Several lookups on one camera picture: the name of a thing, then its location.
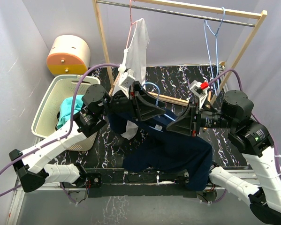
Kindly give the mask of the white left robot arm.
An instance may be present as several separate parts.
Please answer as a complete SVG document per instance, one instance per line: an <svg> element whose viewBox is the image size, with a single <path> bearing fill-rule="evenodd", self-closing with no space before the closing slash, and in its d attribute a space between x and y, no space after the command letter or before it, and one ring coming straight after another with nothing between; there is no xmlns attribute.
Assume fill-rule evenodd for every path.
<svg viewBox="0 0 281 225"><path fill-rule="evenodd" d="M67 182L77 187L86 184L87 172L79 164L51 165L50 161L97 133L109 113L129 113L137 121L146 121L165 113L165 103L147 92L140 82L133 82L127 92L109 96L100 84L88 87L82 97L83 107L60 129L23 151L13 150L9 157L24 192L32 192L45 183Z"/></svg>

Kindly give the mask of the aluminium frame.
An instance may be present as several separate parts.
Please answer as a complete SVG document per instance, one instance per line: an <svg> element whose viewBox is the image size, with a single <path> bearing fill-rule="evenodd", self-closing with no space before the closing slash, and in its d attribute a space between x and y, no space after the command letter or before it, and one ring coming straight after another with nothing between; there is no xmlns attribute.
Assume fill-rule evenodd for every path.
<svg viewBox="0 0 281 225"><path fill-rule="evenodd" d="M213 147L213 159L225 169L244 172L250 169L238 150L220 130L203 136ZM115 168L146 139L136 135L130 141L120 137L98 135L89 151L65 151L52 163L80 162L86 168ZM113 196L86 198L77 206L57 184L37 191L21 193L21 199L11 207L12 225L265 225L248 206L226 192L216 203L208 206L199 198L182 195L127 195L124 187L111 188Z"/></svg>

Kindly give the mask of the cream orange drawer cabinet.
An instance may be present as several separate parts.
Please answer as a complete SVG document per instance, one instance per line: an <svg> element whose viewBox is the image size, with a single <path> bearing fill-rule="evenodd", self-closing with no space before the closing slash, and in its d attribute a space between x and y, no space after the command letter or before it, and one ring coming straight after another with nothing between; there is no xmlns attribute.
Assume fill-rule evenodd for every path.
<svg viewBox="0 0 281 225"><path fill-rule="evenodd" d="M46 64L54 76L83 75L88 70L90 59L90 48L82 38L61 35L54 40Z"/></svg>

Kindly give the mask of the teal t shirt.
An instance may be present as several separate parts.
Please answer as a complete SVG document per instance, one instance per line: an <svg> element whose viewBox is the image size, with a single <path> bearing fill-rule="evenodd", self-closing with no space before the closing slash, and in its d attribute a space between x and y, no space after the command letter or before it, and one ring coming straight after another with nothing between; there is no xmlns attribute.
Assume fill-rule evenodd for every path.
<svg viewBox="0 0 281 225"><path fill-rule="evenodd" d="M76 114L82 109L83 106L82 97L83 95L76 96L76 100L74 104L74 114ZM59 126L56 126L55 130L60 129L68 120L70 120L72 102L73 102L73 97L69 97L64 99L64 101L61 103L59 108L60 111Z"/></svg>

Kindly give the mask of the black garment in basket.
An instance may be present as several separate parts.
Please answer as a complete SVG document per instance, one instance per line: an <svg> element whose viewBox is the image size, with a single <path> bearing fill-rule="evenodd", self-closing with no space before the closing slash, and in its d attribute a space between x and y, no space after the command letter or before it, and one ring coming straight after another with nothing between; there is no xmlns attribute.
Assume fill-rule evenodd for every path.
<svg viewBox="0 0 281 225"><path fill-rule="evenodd" d="M59 121L60 121L60 111L57 113L56 118L57 118L57 124L56 124L56 126L59 126Z"/></svg>

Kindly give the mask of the navy blue t shirt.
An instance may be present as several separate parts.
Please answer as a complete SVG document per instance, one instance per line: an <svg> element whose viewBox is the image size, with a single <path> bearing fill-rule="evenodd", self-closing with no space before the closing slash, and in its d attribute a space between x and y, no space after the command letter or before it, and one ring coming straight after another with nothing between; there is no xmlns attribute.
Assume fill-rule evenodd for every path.
<svg viewBox="0 0 281 225"><path fill-rule="evenodd" d="M135 121L128 113L108 115L110 128L126 139L135 136L128 126L135 124L147 132L147 137L135 150L128 154L122 167L130 172L140 172L148 167L167 173L187 170L189 181L186 188L202 191L209 181L209 169L213 161L210 143L196 136L186 136L166 130L158 130L156 125L168 125L176 115L166 110L168 117L157 116L152 121Z"/></svg>

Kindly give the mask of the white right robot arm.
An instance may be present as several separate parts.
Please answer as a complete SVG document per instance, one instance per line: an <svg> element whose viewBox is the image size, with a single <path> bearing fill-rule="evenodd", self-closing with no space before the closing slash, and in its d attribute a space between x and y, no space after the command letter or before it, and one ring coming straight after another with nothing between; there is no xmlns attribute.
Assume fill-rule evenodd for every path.
<svg viewBox="0 0 281 225"><path fill-rule="evenodd" d="M251 118L253 107L244 92L230 90L224 94L220 111L201 110L197 103L189 103L167 130L197 136L200 128L228 128L228 139L249 162L259 185L252 185L219 165L201 172L200 182L225 188L244 201L261 222L281 225L281 167L276 166L274 141L268 129Z"/></svg>

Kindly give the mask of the white t shirt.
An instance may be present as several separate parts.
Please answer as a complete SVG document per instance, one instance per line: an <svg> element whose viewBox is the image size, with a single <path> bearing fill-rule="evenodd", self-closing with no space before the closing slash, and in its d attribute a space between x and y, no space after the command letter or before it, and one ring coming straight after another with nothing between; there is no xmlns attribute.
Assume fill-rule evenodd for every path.
<svg viewBox="0 0 281 225"><path fill-rule="evenodd" d="M141 85L145 83L146 76L146 48L149 44L149 35L144 18L135 21L135 29L128 48L124 49L123 65L130 68L134 74L135 81L139 81ZM116 82L113 94L120 91L121 78ZM123 131L119 134L127 140L132 139L138 130L138 126L131 122L120 122L123 125Z"/></svg>

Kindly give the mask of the cream laundry basket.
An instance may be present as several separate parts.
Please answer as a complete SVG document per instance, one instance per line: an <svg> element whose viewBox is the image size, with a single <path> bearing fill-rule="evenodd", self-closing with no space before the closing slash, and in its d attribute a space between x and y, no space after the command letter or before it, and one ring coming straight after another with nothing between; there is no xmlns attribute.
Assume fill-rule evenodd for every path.
<svg viewBox="0 0 281 225"><path fill-rule="evenodd" d="M45 139L55 132L57 113L59 112L60 105L66 98L73 96L76 85L81 77L81 75L59 75L53 79L38 107L31 126L31 132L35 136ZM85 77L77 94L85 94L88 87L93 84L100 84L100 80L96 77ZM94 145L96 136L97 132L86 140L70 146L68 150L90 150Z"/></svg>

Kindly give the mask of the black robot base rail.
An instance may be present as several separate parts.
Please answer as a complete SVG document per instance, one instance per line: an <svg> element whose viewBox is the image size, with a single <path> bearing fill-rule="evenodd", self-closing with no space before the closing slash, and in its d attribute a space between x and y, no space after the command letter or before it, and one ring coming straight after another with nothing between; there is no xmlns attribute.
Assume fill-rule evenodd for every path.
<svg viewBox="0 0 281 225"><path fill-rule="evenodd" d="M128 172L122 168L86 169L90 178L90 188L87 183L74 186L63 182L65 188L84 190L89 198L107 196L182 196L196 198L203 196L202 192L191 191L183 182L188 181L186 171L176 173L160 172L153 168L141 172Z"/></svg>

